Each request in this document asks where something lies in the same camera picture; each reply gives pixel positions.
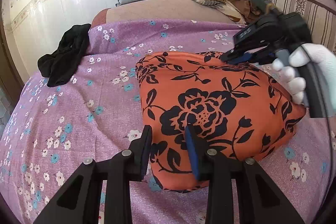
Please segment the white gloved right hand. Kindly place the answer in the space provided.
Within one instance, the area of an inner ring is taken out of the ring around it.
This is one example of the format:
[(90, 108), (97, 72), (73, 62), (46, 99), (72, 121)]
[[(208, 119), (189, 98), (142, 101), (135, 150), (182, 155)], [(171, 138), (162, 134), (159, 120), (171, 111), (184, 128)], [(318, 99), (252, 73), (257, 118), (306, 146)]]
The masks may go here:
[(331, 53), (325, 46), (315, 43), (305, 43), (297, 48), (289, 56), (289, 65), (286, 66), (280, 59), (275, 59), (272, 67), (279, 72), (285, 82), (285, 88), (296, 104), (303, 104), (305, 89), (307, 87), (306, 80), (303, 77), (296, 76), (295, 68), (306, 65), (309, 61), (313, 61), (321, 69), (329, 87), (329, 97), (331, 104), (335, 107), (335, 55)]

